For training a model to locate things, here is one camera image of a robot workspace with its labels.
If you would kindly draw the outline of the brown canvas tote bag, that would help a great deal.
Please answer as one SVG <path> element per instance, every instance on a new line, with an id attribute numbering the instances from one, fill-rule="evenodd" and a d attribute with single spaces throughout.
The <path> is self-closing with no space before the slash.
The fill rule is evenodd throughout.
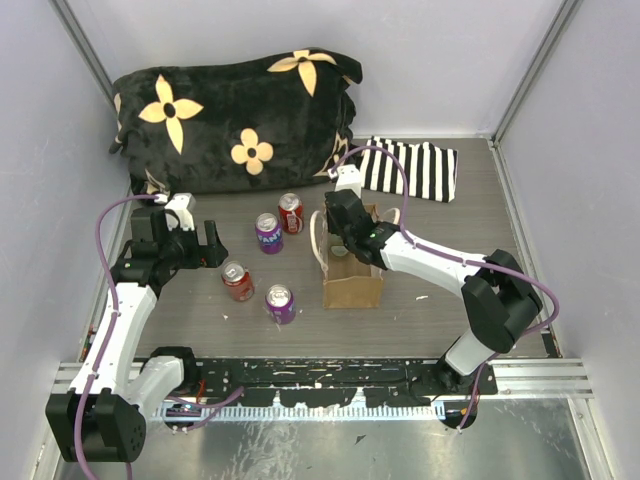
<path id="1" fill-rule="evenodd" d="M 328 221 L 316 210 L 308 222 L 312 253 L 322 273 L 325 309 L 378 308 L 384 286 L 382 269 L 360 262 L 352 253 L 336 257 L 328 251 Z"/>

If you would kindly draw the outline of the red Coca-Cola can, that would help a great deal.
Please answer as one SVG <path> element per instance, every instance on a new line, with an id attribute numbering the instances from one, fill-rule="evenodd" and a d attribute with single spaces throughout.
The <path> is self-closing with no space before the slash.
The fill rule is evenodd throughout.
<path id="1" fill-rule="evenodd" d="M 298 195 L 285 193 L 278 202 L 283 230 L 288 234 L 299 234 L 304 227 L 303 203 Z"/>

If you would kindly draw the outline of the clear glass bottle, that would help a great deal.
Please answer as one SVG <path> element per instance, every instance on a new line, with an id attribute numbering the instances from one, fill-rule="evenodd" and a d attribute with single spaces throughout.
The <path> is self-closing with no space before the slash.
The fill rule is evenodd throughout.
<path id="1" fill-rule="evenodd" d="M 330 234 L 328 237 L 328 251 L 336 257 L 344 257 L 349 253 L 344 241 L 337 234 Z"/>

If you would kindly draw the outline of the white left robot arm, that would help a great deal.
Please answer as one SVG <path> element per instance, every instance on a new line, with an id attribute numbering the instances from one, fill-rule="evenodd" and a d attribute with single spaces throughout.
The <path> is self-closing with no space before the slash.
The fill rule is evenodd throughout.
<path id="1" fill-rule="evenodd" d="M 165 398 L 191 395 L 200 384 L 189 347 L 159 347 L 136 379 L 130 370 L 163 287 L 181 270 L 217 268 L 227 259 L 217 225 L 205 221 L 201 243 L 186 211 L 142 207 L 131 214 L 130 230 L 110 269 L 107 305 L 87 357 L 68 390 L 51 394 L 46 404 L 46 418 L 67 462 L 134 462 L 145 443 L 147 421 Z"/>

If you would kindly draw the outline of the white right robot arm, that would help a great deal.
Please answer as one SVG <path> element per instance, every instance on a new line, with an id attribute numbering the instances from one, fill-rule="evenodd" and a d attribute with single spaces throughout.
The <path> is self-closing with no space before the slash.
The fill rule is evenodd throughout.
<path id="1" fill-rule="evenodd" d="M 452 394 L 466 390 L 483 363 L 509 352 L 542 310 L 542 301 L 506 251 L 466 254 L 433 244 L 403 227 L 375 221 L 351 190 L 325 195 L 328 230 L 363 264 L 412 275 L 459 297 L 469 329 L 434 367 Z"/>

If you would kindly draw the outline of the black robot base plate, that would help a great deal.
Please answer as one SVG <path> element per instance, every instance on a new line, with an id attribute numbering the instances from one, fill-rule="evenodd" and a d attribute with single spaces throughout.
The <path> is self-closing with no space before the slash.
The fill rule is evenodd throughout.
<path id="1" fill-rule="evenodd" d="M 418 358 L 198 358 L 196 373 L 168 399 L 211 406 L 241 391 L 233 406 L 346 407 L 364 397 L 367 408 L 426 406 L 430 398 L 498 393 L 493 368 L 480 380 L 447 378 L 443 364 Z"/>

